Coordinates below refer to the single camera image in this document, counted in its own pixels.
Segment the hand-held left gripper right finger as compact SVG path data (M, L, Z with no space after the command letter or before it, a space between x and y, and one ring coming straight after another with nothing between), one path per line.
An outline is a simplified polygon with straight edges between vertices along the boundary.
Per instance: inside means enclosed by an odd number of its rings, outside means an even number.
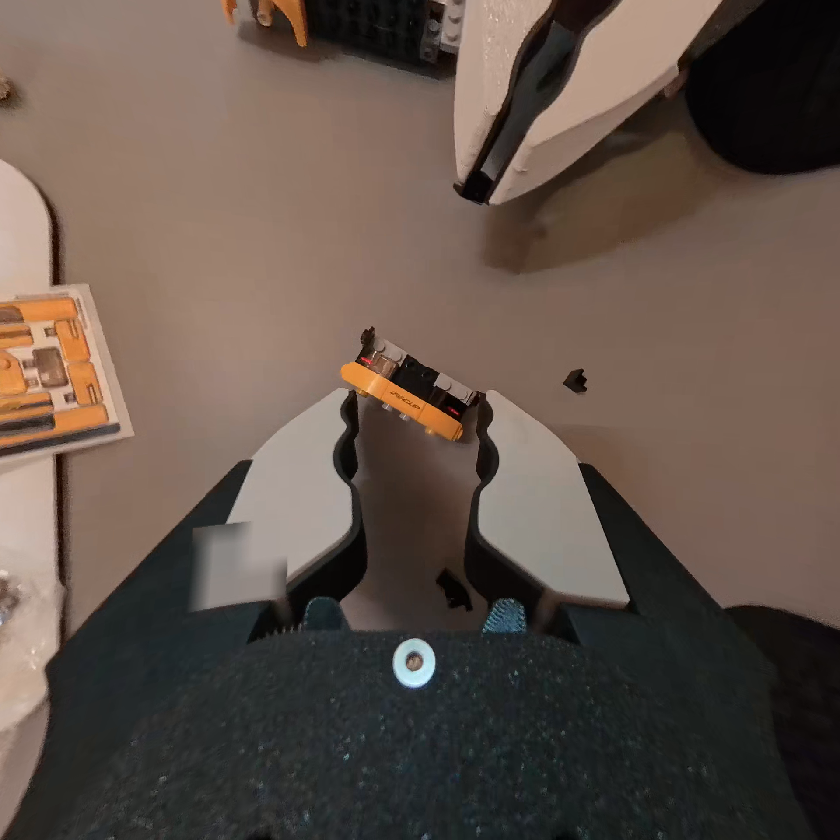
M625 610L630 594L583 476L555 433L498 391L479 399L467 582L489 607L551 623L564 604Z

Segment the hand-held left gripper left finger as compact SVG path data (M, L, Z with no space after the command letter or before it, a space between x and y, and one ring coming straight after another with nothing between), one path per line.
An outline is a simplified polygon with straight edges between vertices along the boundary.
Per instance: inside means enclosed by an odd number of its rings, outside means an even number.
M290 420L254 454L227 520L242 526L235 569L269 589L256 600L341 602L363 580L358 397L339 388Z

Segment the person's right forearm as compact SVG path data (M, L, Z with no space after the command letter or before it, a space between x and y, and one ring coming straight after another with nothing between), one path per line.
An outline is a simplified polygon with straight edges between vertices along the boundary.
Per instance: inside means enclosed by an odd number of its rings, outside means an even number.
M694 63L689 114L724 161L765 175L838 166L838 39L718 44Z

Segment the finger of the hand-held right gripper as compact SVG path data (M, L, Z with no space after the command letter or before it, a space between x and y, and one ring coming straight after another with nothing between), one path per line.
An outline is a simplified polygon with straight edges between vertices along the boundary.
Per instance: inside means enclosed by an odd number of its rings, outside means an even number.
M526 130L489 204L519 198L568 170L761 4L617 2L585 30L560 91Z
M482 170L496 190L539 112L537 77L528 66L551 38L556 7L552 1L466 3L455 78L455 183Z

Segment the orange black lego car section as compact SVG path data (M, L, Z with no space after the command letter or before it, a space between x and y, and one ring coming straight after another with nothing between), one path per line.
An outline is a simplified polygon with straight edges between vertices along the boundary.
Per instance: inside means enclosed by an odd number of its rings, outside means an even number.
M369 327L360 336L360 351L340 369L343 382L358 396L377 400L402 420L413 421L425 434L449 442L464 433L467 412L482 393L420 362Z

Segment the black lego car chassis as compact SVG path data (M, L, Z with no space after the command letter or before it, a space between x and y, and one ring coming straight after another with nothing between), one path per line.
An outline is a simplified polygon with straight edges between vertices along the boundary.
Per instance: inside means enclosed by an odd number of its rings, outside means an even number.
M325 41L415 66L459 51L463 1L223 1L226 20L252 18L260 30L284 30L307 48Z

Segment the orange sticker sheet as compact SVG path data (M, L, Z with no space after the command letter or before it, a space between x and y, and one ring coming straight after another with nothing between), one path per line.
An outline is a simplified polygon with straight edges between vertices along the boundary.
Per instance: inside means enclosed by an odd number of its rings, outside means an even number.
M1 457L61 455L133 435L87 285L1 305Z

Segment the plastic bag with lego pieces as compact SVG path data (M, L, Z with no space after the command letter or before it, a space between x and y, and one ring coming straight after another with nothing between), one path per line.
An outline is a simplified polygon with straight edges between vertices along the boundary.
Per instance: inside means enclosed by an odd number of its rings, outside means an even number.
M47 698L46 667L60 645L65 588L49 575L1 571L1 731Z

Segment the white rounded board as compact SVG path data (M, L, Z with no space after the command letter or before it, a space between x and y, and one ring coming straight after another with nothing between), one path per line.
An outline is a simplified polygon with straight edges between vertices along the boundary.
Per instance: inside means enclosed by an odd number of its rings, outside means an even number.
M35 185L1 162L2 300L51 285L51 220ZM58 572L56 462L49 455L2 461L1 569L35 578Z

